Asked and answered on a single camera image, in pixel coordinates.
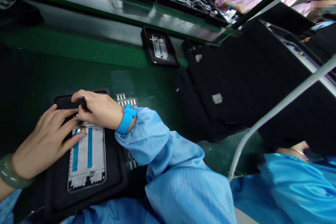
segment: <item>black tool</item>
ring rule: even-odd
[[[78,98],[78,101],[79,101],[79,104],[82,106],[82,109],[84,109],[85,111],[90,111],[90,110],[87,108],[86,100],[85,100],[85,97],[84,97],[84,96],[79,97],[79,98]]]

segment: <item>jade bangle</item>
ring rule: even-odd
[[[30,186],[35,178],[21,178],[13,169],[12,166],[13,153],[9,153],[0,160],[0,177],[7,185],[15,189],[22,189]]]

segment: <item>blue wristband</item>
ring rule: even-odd
[[[127,104],[124,109],[124,117],[121,120],[121,123],[119,125],[119,128],[117,129],[117,132],[120,134],[125,135],[130,128],[130,125],[132,123],[132,119],[135,117],[137,113],[137,109],[133,106]]]

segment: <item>blue anti-static smock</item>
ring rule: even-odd
[[[146,199],[106,201],[63,223],[236,223],[227,178],[211,171],[203,150],[169,131],[155,111],[138,108],[135,127],[128,135],[116,133],[116,139],[140,165],[148,164]],[[266,208],[260,212],[268,213],[263,223],[274,223],[280,215],[287,221],[283,223],[329,223],[335,216],[335,184],[328,182],[334,168],[326,178],[319,168],[277,154],[266,155],[260,168],[262,176],[246,177],[251,184],[232,182],[242,211],[253,216],[252,211],[258,215]],[[11,211],[19,194],[17,190],[0,204],[0,224],[13,223]]]

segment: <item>green tabletop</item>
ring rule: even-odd
[[[39,7],[43,23],[0,33],[0,41],[12,48],[9,56],[2,55],[5,69],[1,80],[5,95],[1,96],[1,104],[8,116],[0,156],[15,151],[55,96],[100,87],[109,88],[114,95],[110,72],[124,70],[132,76],[139,106],[156,110],[171,130],[191,141],[199,141],[192,130],[184,127],[187,117],[176,97],[176,70],[147,63],[140,27],[44,3],[31,3]],[[181,49],[183,39],[171,37],[171,40],[181,65],[186,66]],[[241,135],[231,136],[220,144],[199,143],[205,150],[206,163],[227,175]],[[262,141],[256,135],[243,152],[239,171],[254,172],[247,161],[251,153],[263,151]],[[139,172],[143,179],[144,172],[145,168]],[[43,185],[42,173],[31,188],[24,190],[15,207],[18,219],[43,206]]]
[[[137,0],[46,0],[67,8],[88,11],[136,26],[149,26],[170,34],[201,42],[213,41],[220,34],[230,33],[206,23],[203,19],[171,9],[158,3]]]

